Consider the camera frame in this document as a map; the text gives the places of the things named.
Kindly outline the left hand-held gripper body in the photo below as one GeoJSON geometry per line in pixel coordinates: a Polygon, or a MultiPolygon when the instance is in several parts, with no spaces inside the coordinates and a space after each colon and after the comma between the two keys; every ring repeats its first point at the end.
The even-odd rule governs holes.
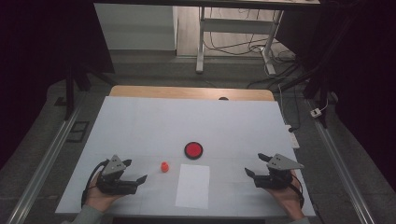
{"type": "Polygon", "coordinates": [[[127,167],[114,155],[99,173],[96,187],[107,195],[135,194],[138,186],[135,181],[124,181],[120,177],[127,167]]]}

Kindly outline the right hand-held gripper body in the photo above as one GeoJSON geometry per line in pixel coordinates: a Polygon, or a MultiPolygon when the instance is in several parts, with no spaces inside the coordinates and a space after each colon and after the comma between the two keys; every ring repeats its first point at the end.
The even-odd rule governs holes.
{"type": "Polygon", "coordinates": [[[268,175],[256,175],[255,186],[262,189],[285,189],[292,182],[291,170],[303,169],[304,166],[283,155],[275,154],[266,163],[268,175]]]}

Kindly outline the white paper sheet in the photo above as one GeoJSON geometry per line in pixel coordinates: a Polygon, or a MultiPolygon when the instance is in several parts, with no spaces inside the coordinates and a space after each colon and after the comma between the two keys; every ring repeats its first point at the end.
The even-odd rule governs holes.
{"type": "Polygon", "coordinates": [[[203,165],[181,164],[177,183],[176,206],[208,208],[210,168],[203,165]]]}

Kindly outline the round red ink pad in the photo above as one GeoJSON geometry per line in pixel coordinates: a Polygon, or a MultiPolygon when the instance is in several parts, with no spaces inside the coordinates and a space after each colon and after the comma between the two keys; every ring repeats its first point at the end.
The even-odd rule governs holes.
{"type": "Polygon", "coordinates": [[[204,149],[198,142],[189,142],[184,147],[184,154],[190,160],[198,160],[203,155],[204,149]]]}

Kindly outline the person's left hand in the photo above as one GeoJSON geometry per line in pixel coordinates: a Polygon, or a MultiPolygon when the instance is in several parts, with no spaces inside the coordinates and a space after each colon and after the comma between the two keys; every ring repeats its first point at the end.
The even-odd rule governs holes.
{"type": "Polygon", "coordinates": [[[94,176],[89,184],[85,205],[88,205],[102,213],[104,213],[121,195],[107,195],[96,187],[98,174],[94,176]]]}

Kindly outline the person's right hand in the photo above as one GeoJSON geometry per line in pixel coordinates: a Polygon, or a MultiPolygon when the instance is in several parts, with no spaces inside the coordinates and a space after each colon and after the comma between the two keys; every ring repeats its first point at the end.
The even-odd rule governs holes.
{"type": "Polygon", "coordinates": [[[293,220],[298,220],[305,217],[302,208],[300,206],[299,192],[301,184],[296,178],[296,174],[293,170],[290,171],[292,176],[291,187],[285,189],[267,189],[277,204],[283,209],[288,217],[293,220]]]}

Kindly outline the white power strip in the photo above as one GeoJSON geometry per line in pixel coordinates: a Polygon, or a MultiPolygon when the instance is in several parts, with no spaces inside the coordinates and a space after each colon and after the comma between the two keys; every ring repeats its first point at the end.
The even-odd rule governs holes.
{"type": "Polygon", "coordinates": [[[299,143],[298,143],[298,140],[297,140],[297,138],[296,138],[296,135],[294,134],[293,129],[291,128],[291,126],[290,126],[290,125],[286,125],[286,129],[287,129],[287,131],[289,132],[289,135],[290,135],[290,142],[291,142],[292,147],[293,147],[294,149],[299,148],[300,145],[299,145],[299,143]]]}

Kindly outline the black floor socket panel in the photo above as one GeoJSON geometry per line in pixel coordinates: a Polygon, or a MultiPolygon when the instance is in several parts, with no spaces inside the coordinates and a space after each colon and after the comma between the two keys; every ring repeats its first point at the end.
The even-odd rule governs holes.
{"type": "Polygon", "coordinates": [[[69,143],[81,143],[88,131],[89,124],[90,123],[88,121],[76,121],[73,124],[66,141],[69,143]]]}

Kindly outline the white table cover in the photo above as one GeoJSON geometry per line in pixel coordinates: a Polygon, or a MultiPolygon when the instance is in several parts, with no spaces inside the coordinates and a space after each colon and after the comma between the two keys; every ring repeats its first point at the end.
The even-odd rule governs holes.
{"type": "Polygon", "coordinates": [[[281,217],[272,196],[254,185],[245,168],[268,170],[258,153],[295,157],[290,135],[276,102],[154,99],[108,96],[99,111],[75,171],[56,209],[80,210],[81,192],[92,169],[118,155],[132,160],[125,180],[148,175],[136,194],[110,208],[120,217],[281,217]],[[189,142],[204,152],[198,160],[184,154],[189,142]],[[169,171],[161,171],[161,163],[169,171]],[[210,168],[208,208],[176,206],[181,164],[210,168]]]}

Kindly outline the black tripod stand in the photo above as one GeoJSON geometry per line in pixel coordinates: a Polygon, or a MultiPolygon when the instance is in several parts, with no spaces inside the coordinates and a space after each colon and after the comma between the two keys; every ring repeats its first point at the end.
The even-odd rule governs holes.
{"type": "Polygon", "coordinates": [[[106,84],[111,87],[117,85],[117,82],[104,73],[99,72],[98,70],[94,69],[92,66],[86,63],[80,64],[72,64],[68,71],[66,72],[65,76],[65,88],[66,88],[66,111],[65,111],[65,120],[69,120],[72,116],[72,113],[75,111],[77,106],[75,105],[75,91],[74,85],[81,91],[89,91],[92,87],[91,82],[89,81],[88,74],[94,75],[98,77],[106,84]]]}
{"type": "Polygon", "coordinates": [[[329,104],[328,101],[328,90],[329,90],[329,62],[335,52],[335,47],[328,47],[328,49],[323,54],[322,58],[318,62],[317,66],[308,72],[306,72],[301,77],[281,86],[278,92],[282,92],[308,80],[303,96],[305,99],[313,99],[316,94],[319,96],[318,109],[321,114],[316,117],[316,120],[322,125],[323,128],[327,128],[326,121],[326,109],[329,104]]]}

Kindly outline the black curtain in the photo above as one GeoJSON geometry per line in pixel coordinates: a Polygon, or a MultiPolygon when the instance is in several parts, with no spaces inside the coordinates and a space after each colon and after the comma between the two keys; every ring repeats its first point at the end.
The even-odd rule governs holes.
{"type": "Polygon", "coordinates": [[[396,0],[319,0],[284,12],[277,39],[315,68],[328,47],[335,111],[396,191],[396,0]]]}
{"type": "Polygon", "coordinates": [[[93,0],[0,0],[0,169],[48,88],[91,71],[114,71],[93,0]]]}

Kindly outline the white standing desk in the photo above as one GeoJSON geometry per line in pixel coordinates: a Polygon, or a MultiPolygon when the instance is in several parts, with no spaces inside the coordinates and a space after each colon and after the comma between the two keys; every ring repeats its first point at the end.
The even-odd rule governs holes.
{"type": "Polygon", "coordinates": [[[206,33],[227,34],[253,34],[266,35],[267,40],[259,53],[264,60],[265,71],[273,75],[276,71],[271,59],[270,52],[274,42],[278,25],[282,14],[286,10],[304,10],[317,8],[319,0],[92,0],[93,5],[99,4],[121,4],[121,5],[144,5],[144,6],[169,6],[194,8],[195,19],[198,23],[194,26],[198,31],[196,72],[204,71],[204,36],[206,33]],[[272,9],[274,17],[269,21],[254,21],[249,19],[226,19],[224,17],[207,17],[206,10],[210,7],[222,8],[245,8],[257,9],[259,11],[272,9]]]}

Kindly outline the white cabinet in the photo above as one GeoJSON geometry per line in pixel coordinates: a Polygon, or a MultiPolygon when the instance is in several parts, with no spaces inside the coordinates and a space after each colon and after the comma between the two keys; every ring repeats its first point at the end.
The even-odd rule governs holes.
{"type": "Polygon", "coordinates": [[[177,8],[94,4],[109,49],[176,50],[177,8]]]}

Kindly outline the metal floor rail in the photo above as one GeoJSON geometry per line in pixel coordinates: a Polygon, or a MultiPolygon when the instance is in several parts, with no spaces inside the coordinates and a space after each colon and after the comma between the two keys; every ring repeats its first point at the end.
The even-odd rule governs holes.
{"type": "Polygon", "coordinates": [[[366,201],[364,200],[361,191],[355,184],[351,173],[347,169],[347,166],[338,151],[336,144],[334,143],[331,134],[328,129],[323,126],[320,122],[319,118],[313,118],[315,126],[318,130],[320,138],[326,150],[329,154],[330,159],[332,160],[332,164],[338,174],[344,189],[349,197],[351,204],[354,207],[354,210],[360,220],[361,224],[376,224],[375,218],[372,215],[366,201]]]}
{"type": "Polygon", "coordinates": [[[73,124],[75,123],[81,108],[79,106],[71,113],[69,119],[64,121],[50,143],[43,159],[38,164],[32,178],[30,179],[23,194],[14,207],[6,224],[23,224],[24,220],[29,215],[31,208],[37,198],[38,193],[42,189],[45,180],[47,179],[50,170],[55,163],[67,135],[70,133],[73,124]]]}

